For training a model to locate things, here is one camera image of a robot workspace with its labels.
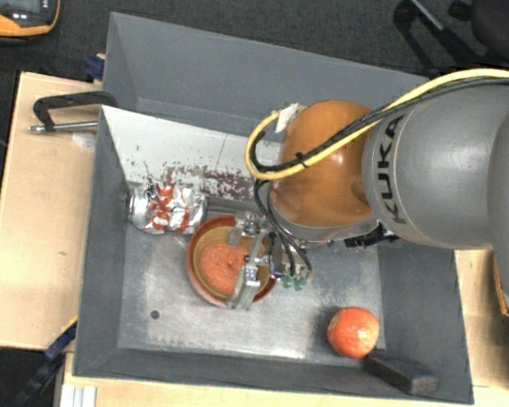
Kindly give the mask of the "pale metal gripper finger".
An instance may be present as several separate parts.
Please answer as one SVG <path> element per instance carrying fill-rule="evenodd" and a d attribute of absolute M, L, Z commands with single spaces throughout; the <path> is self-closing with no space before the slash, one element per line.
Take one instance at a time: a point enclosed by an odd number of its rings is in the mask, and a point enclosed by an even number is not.
<path fill-rule="evenodd" d="M 225 306 L 228 309 L 236 309 L 238 307 L 239 297 L 241 295 L 243 285 L 244 285 L 244 278 L 245 278 L 244 273 L 245 273 L 244 269 L 241 269 L 238 272 L 238 277 L 236 279 L 236 283 L 234 284 L 232 294 L 230 297 L 228 297 L 228 299 L 225 303 Z"/>
<path fill-rule="evenodd" d="M 262 287 L 262 283 L 257 274 L 257 267 L 245 267 L 243 285 L 239 297 L 239 309 L 249 309 L 253 304 L 256 293 L 260 290 L 260 287 Z"/>

